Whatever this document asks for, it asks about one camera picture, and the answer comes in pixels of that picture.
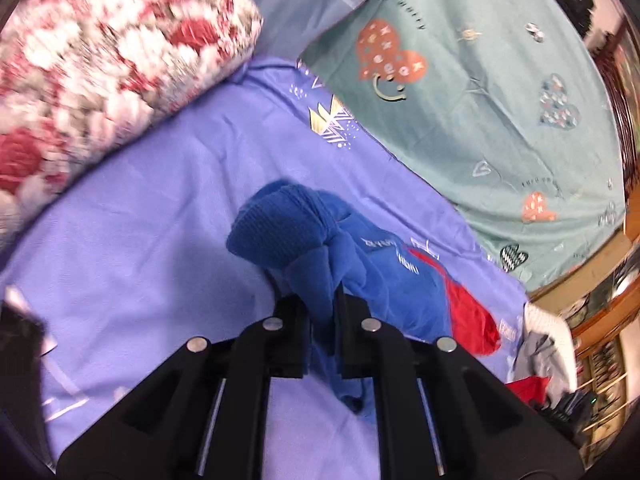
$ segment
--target floral pillow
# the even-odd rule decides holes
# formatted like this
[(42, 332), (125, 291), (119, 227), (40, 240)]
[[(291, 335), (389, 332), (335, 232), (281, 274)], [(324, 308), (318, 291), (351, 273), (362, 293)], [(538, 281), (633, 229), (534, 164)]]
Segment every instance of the floral pillow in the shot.
[(251, 0), (25, 0), (0, 36), (0, 247), (89, 165), (230, 75)]

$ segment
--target screw head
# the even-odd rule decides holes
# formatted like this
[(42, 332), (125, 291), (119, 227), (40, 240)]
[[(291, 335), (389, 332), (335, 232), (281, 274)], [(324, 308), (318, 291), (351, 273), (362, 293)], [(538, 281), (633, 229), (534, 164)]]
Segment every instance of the screw head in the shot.
[(436, 346), (443, 352), (453, 352), (458, 347), (458, 343), (453, 338), (441, 337), (436, 341)]
[(279, 317), (268, 317), (262, 322), (262, 326), (269, 332), (276, 332), (276, 330), (280, 330), (284, 326), (284, 323)]
[(195, 354), (197, 352), (202, 352), (207, 345), (207, 340), (203, 337), (192, 337), (187, 341), (187, 350)]
[(382, 328), (382, 323), (375, 317), (367, 317), (367, 319), (362, 320), (360, 326), (363, 330), (366, 330), (366, 332), (377, 332)]

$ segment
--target green fabric with hearts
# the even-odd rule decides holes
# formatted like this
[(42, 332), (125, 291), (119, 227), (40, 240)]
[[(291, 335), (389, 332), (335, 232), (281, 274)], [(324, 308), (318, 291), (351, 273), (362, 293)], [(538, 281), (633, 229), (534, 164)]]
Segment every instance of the green fabric with hearts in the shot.
[(528, 290), (621, 224), (609, 99), (555, 0), (367, 0), (302, 59)]

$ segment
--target purple bed sheet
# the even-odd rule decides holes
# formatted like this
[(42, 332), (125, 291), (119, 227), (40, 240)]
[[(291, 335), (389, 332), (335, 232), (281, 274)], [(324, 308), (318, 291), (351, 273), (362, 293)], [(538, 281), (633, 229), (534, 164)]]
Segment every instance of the purple bed sheet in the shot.
[[(453, 207), (393, 158), (305, 67), (252, 60), (48, 208), (1, 275), (47, 321), (43, 402), (59, 455), (194, 335), (232, 338), (268, 316), (257, 267), (225, 249), (239, 207), (288, 178), (335, 193), (420, 245), (492, 313), (508, 381), (527, 301)], [(376, 430), (313, 375), (276, 380), (266, 479), (378, 478)]]

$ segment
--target gray cloth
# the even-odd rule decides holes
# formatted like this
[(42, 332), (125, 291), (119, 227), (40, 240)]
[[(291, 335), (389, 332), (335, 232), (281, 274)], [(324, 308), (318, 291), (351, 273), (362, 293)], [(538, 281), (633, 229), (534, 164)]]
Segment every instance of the gray cloth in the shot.
[(525, 337), (515, 362), (514, 380), (531, 376), (548, 377), (546, 396), (554, 408), (562, 394), (568, 392), (569, 376), (554, 340), (547, 334), (529, 332)]

